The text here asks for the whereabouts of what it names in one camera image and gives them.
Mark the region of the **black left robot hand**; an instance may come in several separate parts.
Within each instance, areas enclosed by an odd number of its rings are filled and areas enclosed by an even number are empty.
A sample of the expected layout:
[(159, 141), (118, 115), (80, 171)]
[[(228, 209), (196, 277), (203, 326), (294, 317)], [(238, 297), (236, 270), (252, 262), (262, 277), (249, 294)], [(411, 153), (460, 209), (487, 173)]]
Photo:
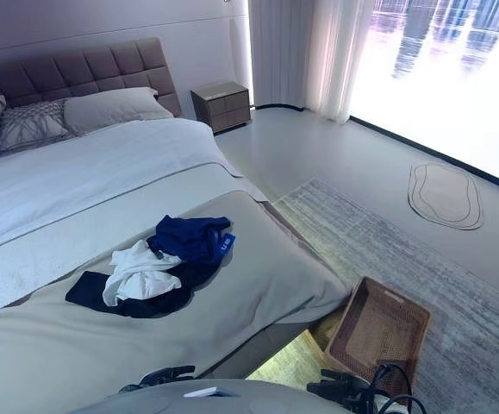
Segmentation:
[(143, 388), (164, 385), (172, 382), (193, 380), (195, 366), (166, 367), (146, 374), (138, 384), (124, 386), (119, 393), (138, 391)]

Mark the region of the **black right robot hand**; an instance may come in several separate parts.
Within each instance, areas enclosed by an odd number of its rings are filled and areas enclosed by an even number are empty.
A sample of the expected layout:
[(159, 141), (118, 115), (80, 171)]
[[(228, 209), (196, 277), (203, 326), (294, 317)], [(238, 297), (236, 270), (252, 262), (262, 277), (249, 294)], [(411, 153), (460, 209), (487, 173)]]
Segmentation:
[(329, 369), (321, 370), (322, 379), (306, 385), (306, 391), (318, 397), (333, 401), (354, 413), (377, 413), (371, 389), (376, 381)]

